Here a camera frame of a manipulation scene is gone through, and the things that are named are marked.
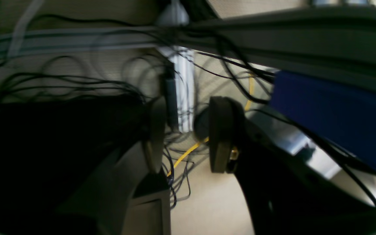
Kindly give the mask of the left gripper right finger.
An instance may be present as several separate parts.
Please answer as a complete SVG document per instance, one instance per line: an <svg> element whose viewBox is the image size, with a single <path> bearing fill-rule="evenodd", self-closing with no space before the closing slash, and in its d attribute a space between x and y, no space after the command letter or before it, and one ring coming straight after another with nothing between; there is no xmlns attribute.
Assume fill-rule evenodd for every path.
<svg viewBox="0 0 376 235"><path fill-rule="evenodd" d="M256 235L376 235L376 206L277 147L231 98L209 100L210 165L236 177Z"/></svg>

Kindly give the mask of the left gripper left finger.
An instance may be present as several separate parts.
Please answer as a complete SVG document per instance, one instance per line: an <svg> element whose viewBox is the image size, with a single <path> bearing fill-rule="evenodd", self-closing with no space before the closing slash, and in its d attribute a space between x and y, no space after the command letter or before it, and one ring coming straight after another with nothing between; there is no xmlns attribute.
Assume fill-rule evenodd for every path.
<svg viewBox="0 0 376 235"><path fill-rule="evenodd" d="M0 235L119 235L162 169L166 100L0 104Z"/></svg>

